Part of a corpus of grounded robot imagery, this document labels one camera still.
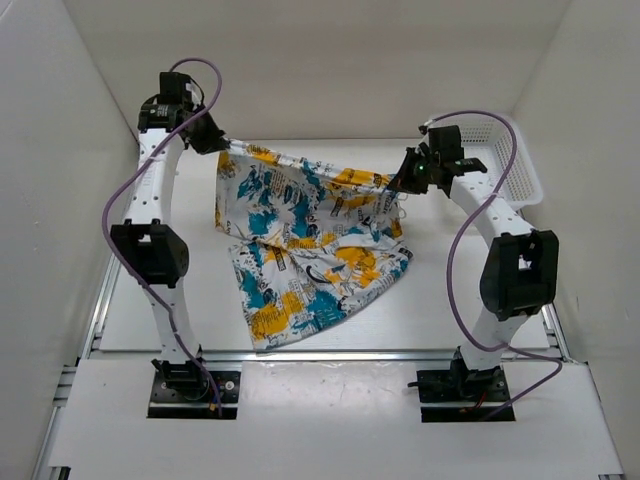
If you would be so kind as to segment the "white printed patterned shorts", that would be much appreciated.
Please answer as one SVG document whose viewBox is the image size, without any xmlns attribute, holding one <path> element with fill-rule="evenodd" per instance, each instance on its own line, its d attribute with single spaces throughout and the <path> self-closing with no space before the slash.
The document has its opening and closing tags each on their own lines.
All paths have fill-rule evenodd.
<svg viewBox="0 0 640 480">
<path fill-rule="evenodd" d="M 358 313 L 405 274 L 391 177 L 233 140 L 218 158 L 215 225 L 252 345 L 273 350 Z"/>
</svg>

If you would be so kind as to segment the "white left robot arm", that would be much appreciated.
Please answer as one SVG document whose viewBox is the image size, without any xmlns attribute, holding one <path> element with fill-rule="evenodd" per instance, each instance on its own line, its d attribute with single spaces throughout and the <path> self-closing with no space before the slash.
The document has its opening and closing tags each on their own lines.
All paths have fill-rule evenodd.
<svg viewBox="0 0 640 480">
<path fill-rule="evenodd" d="M 171 204 L 178 162 L 193 149 L 199 155 L 226 150 L 230 142 L 203 103 L 157 94 L 141 106 L 139 160 L 124 219 L 104 232 L 109 246 L 147 296 L 161 340 L 159 370 L 181 369 L 175 388 L 188 400 L 206 395 L 210 377 L 195 365 L 201 346 L 192 331 L 184 295 L 190 254 L 171 227 Z"/>
</svg>

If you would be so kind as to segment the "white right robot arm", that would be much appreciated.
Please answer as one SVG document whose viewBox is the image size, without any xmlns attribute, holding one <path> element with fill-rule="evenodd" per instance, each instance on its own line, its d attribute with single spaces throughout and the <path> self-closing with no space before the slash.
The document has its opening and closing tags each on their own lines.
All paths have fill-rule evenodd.
<svg viewBox="0 0 640 480">
<path fill-rule="evenodd" d="M 459 347 L 464 365 L 450 373 L 449 387 L 458 398 L 470 400 L 484 389 L 483 373 L 499 366 L 515 333 L 554 300 L 559 240 L 553 231 L 537 230 L 516 213 L 480 160 L 457 152 L 444 162 L 424 143 L 408 147 L 388 189 L 419 195 L 430 186 L 467 214 L 449 249 L 445 283 L 451 312 L 465 336 Z M 472 329 L 460 315 L 453 287 L 455 253 L 470 226 L 488 247 L 479 280 L 483 307 Z"/>
</svg>

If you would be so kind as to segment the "white perforated plastic basket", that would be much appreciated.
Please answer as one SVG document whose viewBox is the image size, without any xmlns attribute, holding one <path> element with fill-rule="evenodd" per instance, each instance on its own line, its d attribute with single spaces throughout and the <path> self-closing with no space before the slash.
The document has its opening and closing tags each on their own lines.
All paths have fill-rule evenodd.
<svg viewBox="0 0 640 480">
<path fill-rule="evenodd" d="M 515 209 L 537 205 L 543 189 L 516 123 L 504 114 L 462 111 L 436 114 L 427 121 L 429 127 L 457 125 L 467 157 L 478 158 L 488 169 L 495 184 L 515 154 L 500 194 Z"/>
</svg>

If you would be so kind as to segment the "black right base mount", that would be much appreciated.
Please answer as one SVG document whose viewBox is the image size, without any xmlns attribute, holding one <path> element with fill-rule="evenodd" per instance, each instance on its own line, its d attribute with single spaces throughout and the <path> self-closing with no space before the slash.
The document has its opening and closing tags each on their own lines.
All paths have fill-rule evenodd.
<svg viewBox="0 0 640 480">
<path fill-rule="evenodd" d="M 499 368 L 487 379 L 464 386 L 454 383 L 448 370 L 418 370 L 407 388 L 418 393 L 421 422 L 450 424 L 475 422 L 515 422 L 504 371 Z"/>
</svg>

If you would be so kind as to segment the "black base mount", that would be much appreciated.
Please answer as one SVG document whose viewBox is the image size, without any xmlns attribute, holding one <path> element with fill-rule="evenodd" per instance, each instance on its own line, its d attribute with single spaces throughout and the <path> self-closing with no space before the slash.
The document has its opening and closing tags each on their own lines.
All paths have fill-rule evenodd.
<svg viewBox="0 0 640 480">
<path fill-rule="evenodd" d="M 454 383 L 448 370 L 418 370 L 407 388 L 418 393 L 421 422 L 450 424 L 475 422 L 515 422 L 504 371 L 499 368 L 487 379 L 464 386 Z"/>
<path fill-rule="evenodd" d="M 235 420 L 241 390 L 241 372 L 210 370 L 209 376 L 191 361 L 170 364 L 153 360 L 154 379 L 149 395 L 150 419 Z"/>
</svg>

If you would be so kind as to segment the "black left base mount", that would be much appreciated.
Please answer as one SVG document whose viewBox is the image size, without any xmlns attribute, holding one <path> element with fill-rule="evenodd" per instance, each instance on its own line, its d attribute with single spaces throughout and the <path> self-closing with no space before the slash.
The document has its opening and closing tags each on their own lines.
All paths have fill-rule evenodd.
<svg viewBox="0 0 640 480">
<path fill-rule="evenodd" d="M 241 372 L 210 370 L 209 376 L 191 361 L 170 364 L 153 360 L 154 379 L 149 395 L 150 419 L 235 420 L 241 390 Z"/>
</svg>

